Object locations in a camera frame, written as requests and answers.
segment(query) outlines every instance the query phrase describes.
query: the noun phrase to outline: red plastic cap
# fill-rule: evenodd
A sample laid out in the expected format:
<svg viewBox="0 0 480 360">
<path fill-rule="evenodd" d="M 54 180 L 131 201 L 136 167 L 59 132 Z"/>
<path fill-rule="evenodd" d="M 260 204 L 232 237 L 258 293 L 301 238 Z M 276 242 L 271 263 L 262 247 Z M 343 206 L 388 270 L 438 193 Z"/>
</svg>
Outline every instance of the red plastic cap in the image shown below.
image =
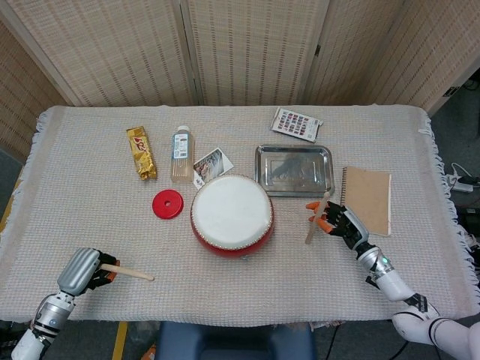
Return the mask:
<svg viewBox="0 0 480 360">
<path fill-rule="evenodd" d="M 163 190 L 153 198 L 151 208 L 161 219 L 173 219 L 183 210 L 183 197 L 178 191 Z"/>
</svg>

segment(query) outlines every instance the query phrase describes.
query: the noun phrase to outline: drumstick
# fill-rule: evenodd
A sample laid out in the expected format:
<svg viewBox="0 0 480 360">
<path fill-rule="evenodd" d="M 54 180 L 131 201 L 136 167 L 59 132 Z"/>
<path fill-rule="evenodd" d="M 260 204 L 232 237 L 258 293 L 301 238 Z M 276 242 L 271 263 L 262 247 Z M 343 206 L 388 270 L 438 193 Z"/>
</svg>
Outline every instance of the drumstick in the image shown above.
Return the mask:
<svg viewBox="0 0 480 360">
<path fill-rule="evenodd" d="M 131 268 L 122 268 L 116 265 L 102 264 L 100 269 L 107 270 L 108 272 L 116 272 L 117 274 L 124 274 L 131 276 L 132 278 L 145 279 L 148 281 L 153 281 L 155 278 L 151 275 L 144 274 L 143 272 L 132 270 Z"/>
<path fill-rule="evenodd" d="M 329 201 L 330 193 L 326 191 L 323 194 L 323 198 L 320 199 L 320 204 L 318 205 L 318 211 L 313 218 L 312 224 L 310 225 L 310 230 L 308 231 L 307 238 L 305 239 L 305 244 L 310 244 L 314 238 L 314 233 L 317 231 L 317 220 L 322 216 L 325 207 L 327 206 L 327 201 Z"/>
</svg>

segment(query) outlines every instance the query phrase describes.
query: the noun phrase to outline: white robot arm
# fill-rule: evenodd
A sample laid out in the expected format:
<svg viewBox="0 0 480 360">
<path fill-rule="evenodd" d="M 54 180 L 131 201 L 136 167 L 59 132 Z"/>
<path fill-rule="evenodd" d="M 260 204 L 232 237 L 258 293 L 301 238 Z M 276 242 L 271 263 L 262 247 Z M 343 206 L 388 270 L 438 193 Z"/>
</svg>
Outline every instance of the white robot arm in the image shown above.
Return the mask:
<svg viewBox="0 0 480 360">
<path fill-rule="evenodd" d="M 74 310 L 75 297 L 87 289 L 109 284 L 115 278 L 115 273 L 100 269 L 104 263 L 119 264 L 115 257 L 90 247 L 76 251 L 58 277 L 60 290 L 40 303 L 30 328 L 12 352 L 13 360 L 38 360 L 43 357 Z"/>
<path fill-rule="evenodd" d="M 307 208 L 318 209 L 318 203 L 308 204 Z M 357 252 L 358 262 L 370 273 L 369 284 L 391 302 L 409 305 L 392 317 L 395 329 L 405 340 L 434 345 L 456 359 L 480 360 L 480 322 L 467 328 L 441 317 L 425 296 L 404 283 L 390 259 L 377 246 L 368 243 L 368 231 L 352 210 L 328 202 L 318 224 L 326 233 L 341 236 L 349 249 Z"/>
</svg>

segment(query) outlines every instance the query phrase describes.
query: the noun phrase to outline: notebook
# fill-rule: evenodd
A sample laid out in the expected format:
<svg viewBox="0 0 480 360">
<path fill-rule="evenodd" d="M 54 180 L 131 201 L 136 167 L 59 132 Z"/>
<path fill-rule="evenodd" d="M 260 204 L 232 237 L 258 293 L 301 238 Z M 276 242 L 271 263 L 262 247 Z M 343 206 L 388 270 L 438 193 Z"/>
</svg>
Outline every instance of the notebook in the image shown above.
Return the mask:
<svg viewBox="0 0 480 360">
<path fill-rule="evenodd" d="M 341 205 L 351 208 L 370 233 L 390 235 L 391 180 L 388 172 L 343 168 Z"/>
</svg>

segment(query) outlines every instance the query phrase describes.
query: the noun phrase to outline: plastic bottle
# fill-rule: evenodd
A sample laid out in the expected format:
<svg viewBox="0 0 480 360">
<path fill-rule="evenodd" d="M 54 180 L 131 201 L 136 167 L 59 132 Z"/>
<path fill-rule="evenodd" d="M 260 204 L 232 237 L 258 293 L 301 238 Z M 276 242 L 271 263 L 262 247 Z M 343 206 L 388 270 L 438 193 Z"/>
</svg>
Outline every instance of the plastic bottle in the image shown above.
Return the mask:
<svg viewBox="0 0 480 360">
<path fill-rule="evenodd" d="M 194 180 L 194 137 L 188 126 L 179 126 L 172 137 L 172 182 L 191 183 Z"/>
</svg>

